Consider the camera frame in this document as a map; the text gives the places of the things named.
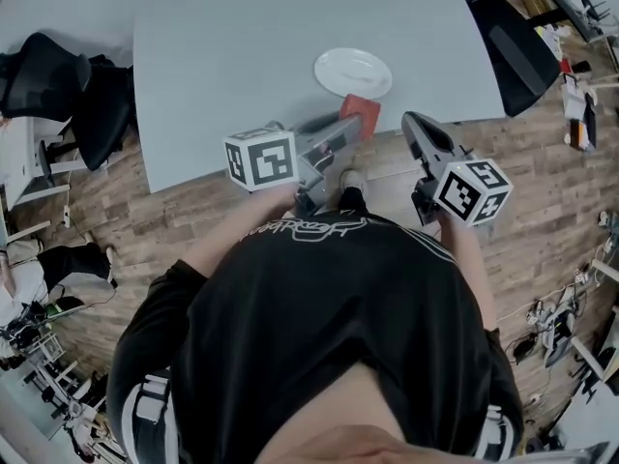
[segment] white plate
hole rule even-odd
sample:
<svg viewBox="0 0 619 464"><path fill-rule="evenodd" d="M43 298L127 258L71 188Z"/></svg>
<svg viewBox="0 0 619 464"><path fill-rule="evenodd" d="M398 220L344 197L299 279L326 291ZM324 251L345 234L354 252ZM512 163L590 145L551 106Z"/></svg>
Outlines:
<svg viewBox="0 0 619 464"><path fill-rule="evenodd" d="M320 84L341 97L353 94L373 100L387 94L394 83L387 64L355 48L334 48L323 53L313 71Z"/></svg>

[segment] white box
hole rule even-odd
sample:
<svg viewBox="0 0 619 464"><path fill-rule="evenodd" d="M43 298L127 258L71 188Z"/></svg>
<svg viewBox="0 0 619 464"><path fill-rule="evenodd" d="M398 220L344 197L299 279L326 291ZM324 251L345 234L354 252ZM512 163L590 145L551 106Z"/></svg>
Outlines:
<svg viewBox="0 0 619 464"><path fill-rule="evenodd" d="M491 159L453 161L447 164L434 201L470 227L495 218L512 189Z"/></svg>
<svg viewBox="0 0 619 464"><path fill-rule="evenodd" d="M247 190L299 180L294 132L261 128L223 139L230 179Z"/></svg>

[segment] black t-shirt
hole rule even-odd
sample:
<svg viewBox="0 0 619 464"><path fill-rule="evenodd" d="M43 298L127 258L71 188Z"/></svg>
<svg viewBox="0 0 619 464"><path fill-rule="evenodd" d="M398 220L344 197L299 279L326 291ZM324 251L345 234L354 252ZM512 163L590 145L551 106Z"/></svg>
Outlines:
<svg viewBox="0 0 619 464"><path fill-rule="evenodd" d="M485 332L453 256L372 216L283 219L249 233L209 280L178 261L119 341L108 411L170 366L183 454L251 463L354 363L376 370L406 440L475 451L488 404L522 433L498 331Z"/></svg>

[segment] shoe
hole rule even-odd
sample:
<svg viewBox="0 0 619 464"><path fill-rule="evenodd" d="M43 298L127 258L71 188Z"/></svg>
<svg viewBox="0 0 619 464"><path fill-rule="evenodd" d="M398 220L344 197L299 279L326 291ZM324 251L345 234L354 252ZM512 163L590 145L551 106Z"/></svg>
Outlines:
<svg viewBox="0 0 619 464"><path fill-rule="evenodd" d="M108 246L105 248L105 257L107 258L107 262L109 263L109 275L107 276L107 281L111 284L112 287L118 287L118 283L114 280L114 261L116 260L116 251L113 246Z"/></svg>
<svg viewBox="0 0 619 464"><path fill-rule="evenodd" d="M364 198L369 197L368 181L361 172L349 168L341 172L339 176L339 189L344 192L347 188L357 188Z"/></svg>

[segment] red object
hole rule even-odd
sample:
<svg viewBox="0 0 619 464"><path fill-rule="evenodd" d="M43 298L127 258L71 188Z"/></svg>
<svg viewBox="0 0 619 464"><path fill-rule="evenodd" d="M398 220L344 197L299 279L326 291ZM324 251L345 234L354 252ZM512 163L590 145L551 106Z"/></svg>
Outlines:
<svg viewBox="0 0 619 464"><path fill-rule="evenodd" d="M355 95L348 95L344 99L339 109L339 118L345 119L350 115L358 113L361 115L363 127L361 129L361 140L365 141L374 135L378 114L380 113L380 103Z"/></svg>
<svg viewBox="0 0 619 464"><path fill-rule="evenodd" d="M559 62L559 67L561 68L562 73L572 73L572 66L570 66L570 62L568 62L567 58L564 58L561 62Z"/></svg>

